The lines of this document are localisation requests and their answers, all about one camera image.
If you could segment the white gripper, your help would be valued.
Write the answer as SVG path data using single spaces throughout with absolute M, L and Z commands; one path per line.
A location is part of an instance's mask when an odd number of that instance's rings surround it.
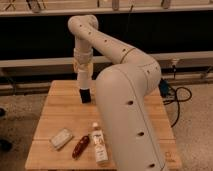
M 93 75 L 93 50 L 81 52 L 74 49 L 73 69 L 77 74 L 80 97 L 83 103 L 91 102 L 90 82 Z

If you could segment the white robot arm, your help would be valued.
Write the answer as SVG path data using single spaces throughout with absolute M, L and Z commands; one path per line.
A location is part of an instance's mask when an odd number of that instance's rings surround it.
M 97 50 L 112 65 L 96 79 L 96 104 L 118 171 L 169 171 L 146 112 L 144 96 L 159 85 L 161 68 L 140 49 L 98 30 L 93 15 L 73 16 L 74 57 L 86 64 Z

